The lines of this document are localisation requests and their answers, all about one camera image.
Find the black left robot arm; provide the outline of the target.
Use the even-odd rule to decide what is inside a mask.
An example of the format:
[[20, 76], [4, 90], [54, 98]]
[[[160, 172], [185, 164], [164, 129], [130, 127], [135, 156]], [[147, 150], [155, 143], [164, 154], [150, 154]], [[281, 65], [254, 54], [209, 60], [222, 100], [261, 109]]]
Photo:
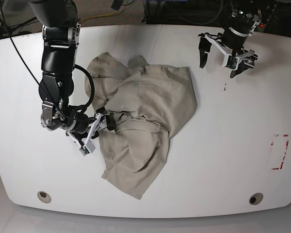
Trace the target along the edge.
[[246, 50], [244, 43], [257, 27], [266, 26], [277, 4], [276, 0], [231, 0], [230, 10], [224, 13], [224, 32], [198, 35], [199, 67], [204, 68], [211, 47], [215, 46], [224, 56], [222, 66], [231, 70], [230, 78], [254, 68], [258, 56], [254, 50]]

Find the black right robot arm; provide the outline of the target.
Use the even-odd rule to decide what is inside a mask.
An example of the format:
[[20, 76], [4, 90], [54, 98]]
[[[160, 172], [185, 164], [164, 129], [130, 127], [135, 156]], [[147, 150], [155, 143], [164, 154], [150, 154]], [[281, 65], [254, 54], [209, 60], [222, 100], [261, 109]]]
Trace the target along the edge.
[[[95, 87], [89, 72], [75, 63], [81, 29], [76, 5], [71, 0], [31, 0], [29, 5], [43, 25], [42, 80], [39, 83], [42, 126], [50, 131], [65, 130], [66, 136], [84, 155], [90, 154], [95, 150], [92, 140], [99, 136], [98, 131], [114, 130], [115, 124], [103, 107], [92, 117], [85, 114], [93, 102]], [[75, 69], [82, 71], [90, 84], [88, 102], [78, 106], [69, 104]]]

